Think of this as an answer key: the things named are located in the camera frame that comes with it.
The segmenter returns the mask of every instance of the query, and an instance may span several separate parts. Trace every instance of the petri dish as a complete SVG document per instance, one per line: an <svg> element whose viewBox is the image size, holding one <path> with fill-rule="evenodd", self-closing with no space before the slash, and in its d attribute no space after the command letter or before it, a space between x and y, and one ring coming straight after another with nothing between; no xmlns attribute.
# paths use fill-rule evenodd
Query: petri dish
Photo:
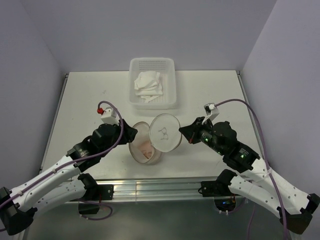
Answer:
<svg viewBox="0 0 320 240"><path fill-rule="evenodd" d="M129 143L129 151L134 160L140 164L151 164L157 162L160 159L162 152L155 149L151 144L149 137L149 124L141 121L136 123L133 128L138 130L134 141Z"/></svg>
<svg viewBox="0 0 320 240"><path fill-rule="evenodd" d="M163 153L176 149L182 140L179 128L180 122L175 116L168 113L158 115L152 121L149 130L152 146Z"/></svg>

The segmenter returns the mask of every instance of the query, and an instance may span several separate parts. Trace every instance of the white table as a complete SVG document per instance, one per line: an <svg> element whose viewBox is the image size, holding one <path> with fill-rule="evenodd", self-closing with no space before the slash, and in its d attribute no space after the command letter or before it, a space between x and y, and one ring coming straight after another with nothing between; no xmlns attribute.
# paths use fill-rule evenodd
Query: white table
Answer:
<svg viewBox="0 0 320 240"><path fill-rule="evenodd" d="M91 135L102 121L97 104L113 103L130 126L144 121L151 124L159 114L176 116L181 126L204 116L204 105L223 100L244 99L236 71L176 71L178 108L170 110L136 110L127 102L128 72L71 72L68 76L54 128L49 140L43 169L57 162L75 144ZM237 131L238 140L259 151L247 107L239 102L219 107L215 122L228 121ZM137 163L128 145L117 146L100 163L87 170L97 180L132 180L192 178L218 176L226 165L222 157L202 143L181 145L164 153L155 165Z"/></svg>

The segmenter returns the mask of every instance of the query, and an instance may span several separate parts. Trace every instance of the clear plastic container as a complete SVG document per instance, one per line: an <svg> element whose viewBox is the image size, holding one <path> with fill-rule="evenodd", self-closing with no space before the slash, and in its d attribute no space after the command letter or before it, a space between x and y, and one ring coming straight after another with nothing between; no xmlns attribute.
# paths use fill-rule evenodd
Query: clear plastic container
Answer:
<svg viewBox="0 0 320 240"><path fill-rule="evenodd" d="M156 71L160 73L163 95L146 103L140 96L136 96L135 80L139 73ZM170 109L177 102L175 63L170 58L141 57L130 62L128 101L136 109Z"/></svg>
<svg viewBox="0 0 320 240"><path fill-rule="evenodd" d="M154 164L163 153L176 149L182 140L179 120L171 114L158 115L149 126L141 121L133 126L138 130L129 150L138 163Z"/></svg>
<svg viewBox="0 0 320 240"><path fill-rule="evenodd" d="M136 134L134 141L129 143L129 151L132 157L140 164L156 163L160 159L162 152L155 149L151 144L149 124L140 121L136 123L133 128L137 129L138 133Z"/></svg>

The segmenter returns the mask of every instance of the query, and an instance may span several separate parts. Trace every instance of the white wall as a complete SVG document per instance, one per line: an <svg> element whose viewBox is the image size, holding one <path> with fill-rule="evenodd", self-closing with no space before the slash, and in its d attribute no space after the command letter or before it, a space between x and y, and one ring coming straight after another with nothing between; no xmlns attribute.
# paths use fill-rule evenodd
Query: white wall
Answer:
<svg viewBox="0 0 320 240"><path fill-rule="evenodd" d="M21 0L66 71L128 70L167 57L177 70L243 68L276 0Z"/></svg>
<svg viewBox="0 0 320 240"><path fill-rule="evenodd" d="M320 1L278 0L242 79L265 133L272 166L320 195ZM304 239L320 238L318 209Z"/></svg>
<svg viewBox="0 0 320 240"><path fill-rule="evenodd" d="M0 187L18 186L39 172L62 83L22 4L0 0ZM9 237L0 232L0 239Z"/></svg>

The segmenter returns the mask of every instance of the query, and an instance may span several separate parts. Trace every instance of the folded towel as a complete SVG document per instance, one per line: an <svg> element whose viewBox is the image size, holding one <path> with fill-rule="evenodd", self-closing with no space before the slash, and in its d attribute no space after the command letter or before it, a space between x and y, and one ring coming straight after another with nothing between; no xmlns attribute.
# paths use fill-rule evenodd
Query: folded towel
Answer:
<svg viewBox="0 0 320 240"><path fill-rule="evenodd" d="M145 103L163 95L160 72L143 71L140 72L134 81L135 95L145 99Z"/></svg>

